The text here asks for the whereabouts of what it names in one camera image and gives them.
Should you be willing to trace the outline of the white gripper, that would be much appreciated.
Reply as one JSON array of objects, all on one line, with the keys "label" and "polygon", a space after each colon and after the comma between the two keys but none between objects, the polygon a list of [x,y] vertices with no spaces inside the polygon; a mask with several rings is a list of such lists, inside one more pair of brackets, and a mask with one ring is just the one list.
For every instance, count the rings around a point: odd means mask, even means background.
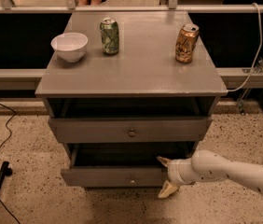
[{"label": "white gripper", "polygon": [[158,194],[159,199],[168,198],[171,194],[178,191],[182,185],[194,183],[197,174],[194,172],[191,159],[170,160],[161,156],[157,156],[157,160],[165,167],[168,167],[168,177],[173,182],[166,180]]}]

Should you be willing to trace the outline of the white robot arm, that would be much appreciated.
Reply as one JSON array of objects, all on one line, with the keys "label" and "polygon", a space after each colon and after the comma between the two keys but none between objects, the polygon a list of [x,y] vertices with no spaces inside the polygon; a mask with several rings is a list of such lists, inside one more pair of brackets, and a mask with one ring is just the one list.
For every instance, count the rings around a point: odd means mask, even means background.
[{"label": "white robot arm", "polygon": [[231,161],[209,150],[197,150],[191,158],[170,160],[158,157],[168,178],[159,192],[167,198],[180,186],[196,182],[230,180],[263,195],[263,165]]}]

